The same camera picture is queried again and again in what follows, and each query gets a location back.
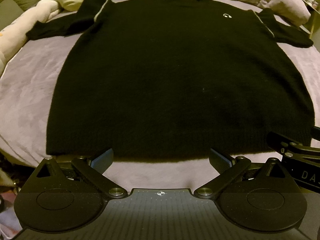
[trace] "crosshair symbol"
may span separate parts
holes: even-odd
[[[164,193],[163,191],[159,191],[158,193],[155,193],[155,194],[158,194],[159,196],[163,196],[164,194],[167,194],[167,193]]]

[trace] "gray panel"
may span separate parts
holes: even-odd
[[[227,221],[211,200],[188,189],[134,189],[127,198],[111,200],[92,223],[76,231],[44,234],[30,229],[16,240],[307,240],[297,230],[262,234]]]

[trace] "bed sheet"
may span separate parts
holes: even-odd
[[[240,1],[216,1],[261,11]],[[286,24],[280,17],[276,19]],[[0,149],[25,165],[36,167],[46,157],[46,126],[53,90],[63,63],[80,35],[28,41],[7,64],[0,79]],[[316,126],[320,126],[320,53],[314,46],[302,49],[278,45],[300,71],[314,103]],[[311,146],[320,147],[320,142],[313,139]],[[253,162],[265,162],[269,157],[281,159],[277,152],[245,156]],[[114,162],[104,175],[128,192],[135,187],[190,188],[193,192],[218,173],[208,159],[200,159],[176,163]]]

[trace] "sweater sleeve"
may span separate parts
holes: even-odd
[[[84,0],[74,14],[59,17],[47,23],[37,21],[26,33],[30,40],[38,40],[53,36],[67,36],[80,33],[94,23],[95,15],[108,0]]]
[[[287,43],[299,48],[309,48],[313,45],[313,41],[304,31],[278,22],[270,8],[266,8],[256,15],[273,33],[276,42]]]

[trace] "black sweater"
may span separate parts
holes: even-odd
[[[77,13],[38,22],[27,35],[81,31],[54,90],[47,154],[112,147],[115,159],[146,161],[204,158],[211,147],[255,153],[273,151],[269,131],[311,143],[312,100],[277,42],[313,42],[270,9],[84,0]]]

